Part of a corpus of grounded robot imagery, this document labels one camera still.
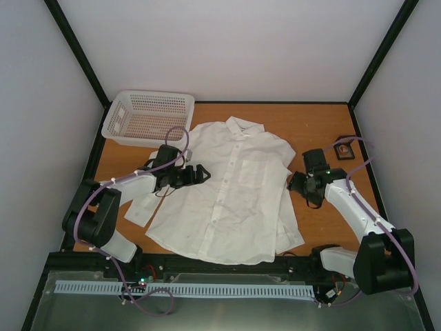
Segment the white button-up shirt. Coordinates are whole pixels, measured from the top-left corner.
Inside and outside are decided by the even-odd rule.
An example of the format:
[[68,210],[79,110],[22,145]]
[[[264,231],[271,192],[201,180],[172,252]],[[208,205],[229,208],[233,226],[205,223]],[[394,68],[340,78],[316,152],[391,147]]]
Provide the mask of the white button-up shirt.
[[304,243],[287,189],[296,155],[287,141],[230,117],[197,125],[189,149],[211,178],[138,197],[128,221],[166,250],[225,265],[272,262]]

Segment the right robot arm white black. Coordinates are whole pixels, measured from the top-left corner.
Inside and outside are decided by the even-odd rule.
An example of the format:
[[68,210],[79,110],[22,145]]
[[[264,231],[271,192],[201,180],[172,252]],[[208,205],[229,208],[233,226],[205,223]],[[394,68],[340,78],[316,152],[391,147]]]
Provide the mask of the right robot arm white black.
[[300,194],[310,208],[330,203],[355,234],[358,251],[339,245],[315,248],[319,268],[353,279],[361,292],[375,294],[409,288],[418,291],[414,266],[414,238],[407,229],[397,229],[378,214],[356,189],[350,174],[331,168],[322,149],[302,154],[304,172],[295,172],[288,188]]

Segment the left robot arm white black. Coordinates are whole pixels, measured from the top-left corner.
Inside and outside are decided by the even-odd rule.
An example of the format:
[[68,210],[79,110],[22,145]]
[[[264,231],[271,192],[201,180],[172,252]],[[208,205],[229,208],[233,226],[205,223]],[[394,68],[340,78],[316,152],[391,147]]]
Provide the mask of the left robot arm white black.
[[117,179],[98,182],[87,179],[77,189],[66,212],[62,228],[76,242],[119,260],[119,269],[127,277],[142,273],[142,249],[116,230],[119,208],[145,194],[164,187],[175,190],[198,185],[211,174],[201,165],[186,165],[189,152],[161,145],[144,166]]

